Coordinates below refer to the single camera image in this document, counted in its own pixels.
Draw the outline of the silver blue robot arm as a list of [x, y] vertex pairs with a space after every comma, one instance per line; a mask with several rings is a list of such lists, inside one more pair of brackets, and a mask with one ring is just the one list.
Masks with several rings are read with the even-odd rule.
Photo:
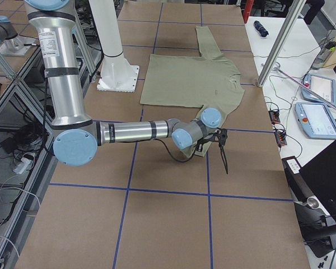
[[8, 17], [0, 15], [0, 45], [5, 40], [11, 40], [18, 36], [17, 31], [11, 24]]
[[90, 162], [106, 143], [134, 143], [172, 138], [179, 149], [201, 151], [208, 142], [222, 149], [227, 130], [220, 127], [221, 113], [203, 110], [189, 123], [178, 119], [109, 123], [94, 122], [86, 113], [72, 38], [76, 24], [73, 1], [26, 1], [27, 16], [37, 32], [45, 65], [46, 84], [54, 105], [52, 121], [55, 157], [70, 166]]

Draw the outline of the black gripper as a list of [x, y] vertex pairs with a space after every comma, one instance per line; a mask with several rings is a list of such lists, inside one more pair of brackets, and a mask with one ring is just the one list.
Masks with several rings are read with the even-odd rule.
[[226, 140], [228, 138], [228, 130], [225, 128], [218, 128], [216, 131], [216, 138], [219, 144], [221, 159], [225, 169], [225, 173], [228, 174], [228, 161], [224, 149], [224, 145], [226, 144]]

